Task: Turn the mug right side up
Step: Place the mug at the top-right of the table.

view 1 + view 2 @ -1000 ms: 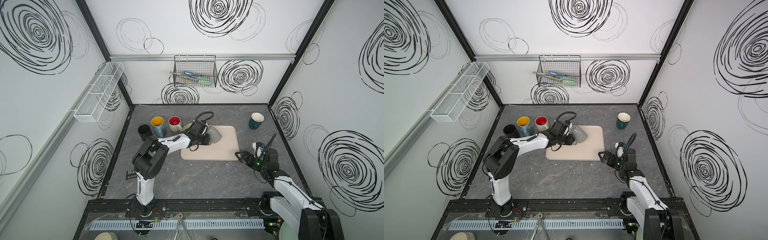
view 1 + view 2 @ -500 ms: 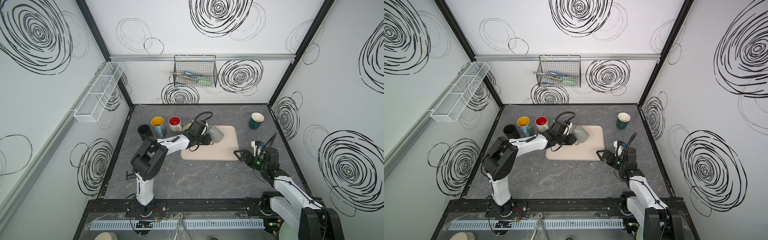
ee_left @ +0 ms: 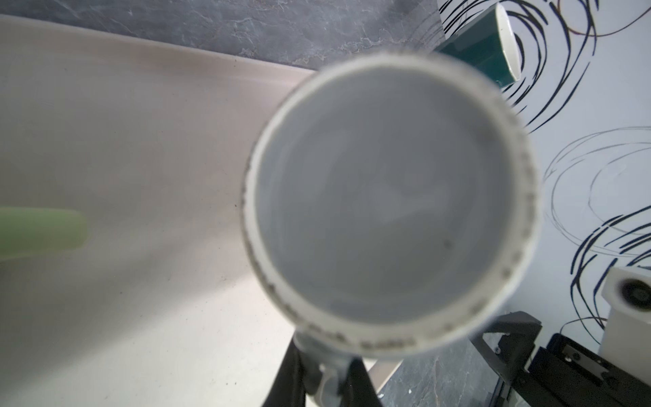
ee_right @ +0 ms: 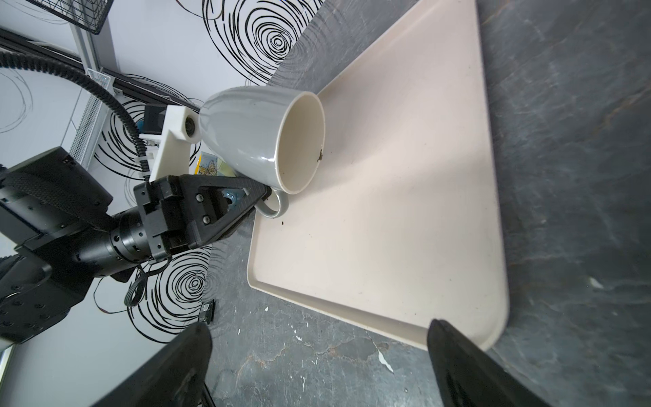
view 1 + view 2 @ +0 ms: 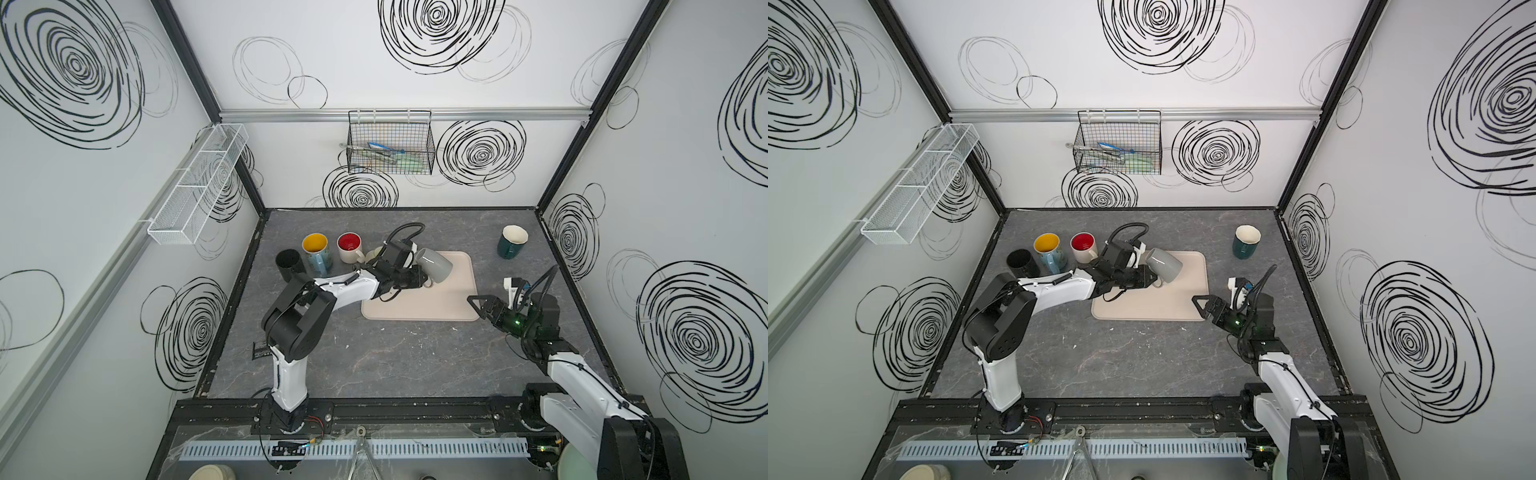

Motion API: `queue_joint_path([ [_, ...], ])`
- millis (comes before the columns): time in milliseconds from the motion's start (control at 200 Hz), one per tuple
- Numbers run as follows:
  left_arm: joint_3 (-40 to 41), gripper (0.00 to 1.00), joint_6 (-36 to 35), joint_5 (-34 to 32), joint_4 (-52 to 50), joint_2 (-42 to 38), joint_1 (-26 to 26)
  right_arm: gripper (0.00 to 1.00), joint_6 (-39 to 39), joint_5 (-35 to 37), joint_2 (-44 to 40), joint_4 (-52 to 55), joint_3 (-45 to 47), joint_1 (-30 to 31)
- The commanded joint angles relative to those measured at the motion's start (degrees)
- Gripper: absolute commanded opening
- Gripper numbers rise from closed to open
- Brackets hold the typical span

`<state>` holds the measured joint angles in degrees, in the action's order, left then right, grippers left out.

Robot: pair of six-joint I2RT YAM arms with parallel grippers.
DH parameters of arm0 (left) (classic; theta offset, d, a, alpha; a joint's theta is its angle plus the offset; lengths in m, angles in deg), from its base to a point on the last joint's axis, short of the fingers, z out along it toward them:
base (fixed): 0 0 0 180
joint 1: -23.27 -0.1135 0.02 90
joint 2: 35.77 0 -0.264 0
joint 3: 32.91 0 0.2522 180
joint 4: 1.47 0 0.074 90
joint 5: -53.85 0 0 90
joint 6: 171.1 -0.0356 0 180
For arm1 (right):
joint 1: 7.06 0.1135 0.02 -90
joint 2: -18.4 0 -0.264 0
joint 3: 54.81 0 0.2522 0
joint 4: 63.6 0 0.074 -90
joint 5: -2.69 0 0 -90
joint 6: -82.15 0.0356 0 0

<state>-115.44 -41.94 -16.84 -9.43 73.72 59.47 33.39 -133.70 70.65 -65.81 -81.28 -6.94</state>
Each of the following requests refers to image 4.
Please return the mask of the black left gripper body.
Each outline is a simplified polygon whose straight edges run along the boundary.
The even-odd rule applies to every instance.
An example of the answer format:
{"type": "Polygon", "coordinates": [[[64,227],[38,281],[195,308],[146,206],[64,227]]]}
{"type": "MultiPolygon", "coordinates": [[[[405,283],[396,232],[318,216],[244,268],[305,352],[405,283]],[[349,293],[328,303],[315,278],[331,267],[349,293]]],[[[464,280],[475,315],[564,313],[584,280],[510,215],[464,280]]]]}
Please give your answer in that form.
{"type": "Polygon", "coordinates": [[[135,187],[137,204],[108,233],[113,262],[163,261],[203,246],[201,176],[166,176],[135,187]]]}

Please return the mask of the beige plastic tray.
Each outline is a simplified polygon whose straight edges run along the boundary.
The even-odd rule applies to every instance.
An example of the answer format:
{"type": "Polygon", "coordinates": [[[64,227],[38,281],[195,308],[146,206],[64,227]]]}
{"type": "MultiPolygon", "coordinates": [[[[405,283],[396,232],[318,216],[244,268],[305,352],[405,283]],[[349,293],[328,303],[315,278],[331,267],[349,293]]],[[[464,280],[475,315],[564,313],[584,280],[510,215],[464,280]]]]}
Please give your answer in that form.
{"type": "Polygon", "coordinates": [[[490,349],[509,318],[477,6],[420,1],[320,91],[327,140],[249,286],[418,348],[443,319],[490,349]]]}

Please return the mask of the grey mug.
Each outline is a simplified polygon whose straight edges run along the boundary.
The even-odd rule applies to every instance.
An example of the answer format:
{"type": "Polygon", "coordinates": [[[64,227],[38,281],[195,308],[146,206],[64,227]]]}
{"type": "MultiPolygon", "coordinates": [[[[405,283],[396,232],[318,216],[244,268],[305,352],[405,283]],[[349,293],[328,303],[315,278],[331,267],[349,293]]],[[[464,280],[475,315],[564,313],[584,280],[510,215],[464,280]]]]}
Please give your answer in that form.
{"type": "Polygon", "coordinates": [[[318,96],[278,86],[241,86],[210,97],[199,112],[203,141],[230,168],[271,188],[274,210],[256,203],[275,219],[317,173],[326,140],[325,111],[318,96]]]}

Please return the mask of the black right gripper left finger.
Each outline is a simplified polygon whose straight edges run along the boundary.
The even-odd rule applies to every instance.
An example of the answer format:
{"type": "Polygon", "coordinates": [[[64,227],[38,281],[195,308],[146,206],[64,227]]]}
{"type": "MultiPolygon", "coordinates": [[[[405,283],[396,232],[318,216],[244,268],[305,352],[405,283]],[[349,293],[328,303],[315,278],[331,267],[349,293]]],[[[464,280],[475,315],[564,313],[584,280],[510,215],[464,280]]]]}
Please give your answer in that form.
{"type": "Polygon", "coordinates": [[[212,406],[205,383],[212,353],[204,322],[186,328],[96,406],[212,406]]]}

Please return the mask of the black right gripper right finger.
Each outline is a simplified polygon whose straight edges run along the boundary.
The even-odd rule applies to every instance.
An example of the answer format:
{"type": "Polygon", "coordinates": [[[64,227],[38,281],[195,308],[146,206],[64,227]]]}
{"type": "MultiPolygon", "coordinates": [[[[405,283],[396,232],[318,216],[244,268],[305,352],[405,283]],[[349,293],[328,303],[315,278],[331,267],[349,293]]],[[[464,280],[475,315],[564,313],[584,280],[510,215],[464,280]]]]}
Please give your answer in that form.
{"type": "Polygon", "coordinates": [[[546,406],[445,320],[433,320],[427,350],[445,406],[546,406]]]}

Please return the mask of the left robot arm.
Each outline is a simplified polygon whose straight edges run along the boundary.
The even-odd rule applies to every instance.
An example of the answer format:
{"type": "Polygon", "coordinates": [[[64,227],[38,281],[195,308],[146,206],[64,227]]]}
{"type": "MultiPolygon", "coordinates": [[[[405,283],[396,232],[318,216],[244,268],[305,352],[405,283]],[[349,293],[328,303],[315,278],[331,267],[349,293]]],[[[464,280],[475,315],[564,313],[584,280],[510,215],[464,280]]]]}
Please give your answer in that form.
{"type": "Polygon", "coordinates": [[[134,305],[152,261],[164,271],[177,254],[229,235],[271,189],[247,177],[191,175],[153,180],[146,147],[125,107],[86,74],[53,59],[4,52],[4,68],[73,82],[120,118],[144,177],[135,207],[109,215],[111,195],[61,147],[1,170],[1,232],[15,253],[1,261],[1,345],[22,344],[67,317],[93,279],[132,282],[134,305]]]}

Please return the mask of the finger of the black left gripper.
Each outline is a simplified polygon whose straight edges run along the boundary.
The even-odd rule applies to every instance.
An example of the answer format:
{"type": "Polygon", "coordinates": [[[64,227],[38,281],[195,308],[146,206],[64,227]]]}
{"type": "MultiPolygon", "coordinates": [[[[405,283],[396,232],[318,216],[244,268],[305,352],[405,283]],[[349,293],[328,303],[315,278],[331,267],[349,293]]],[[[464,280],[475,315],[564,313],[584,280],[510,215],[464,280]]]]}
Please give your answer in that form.
{"type": "Polygon", "coordinates": [[[247,177],[179,177],[186,243],[197,249],[216,242],[237,225],[271,188],[247,177]]]}

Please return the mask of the blue butterfly mug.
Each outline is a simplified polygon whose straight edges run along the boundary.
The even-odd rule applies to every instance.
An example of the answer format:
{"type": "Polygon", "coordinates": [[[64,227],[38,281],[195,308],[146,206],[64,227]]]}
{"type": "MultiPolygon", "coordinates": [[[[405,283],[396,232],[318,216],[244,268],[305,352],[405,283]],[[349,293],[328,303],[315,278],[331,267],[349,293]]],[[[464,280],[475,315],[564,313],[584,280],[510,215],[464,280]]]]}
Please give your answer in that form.
{"type": "MultiPolygon", "coordinates": [[[[198,163],[195,166],[195,175],[203,176],[220,176],[220,177],[235,177],[237,173],[234,169],[216,155],[201,152],[198,156],[198,163]]],[[[242,189],[224,189],[222,195],[228,203],[228,207],[232,210],[238,202],[244,197],[242,189]]]]}

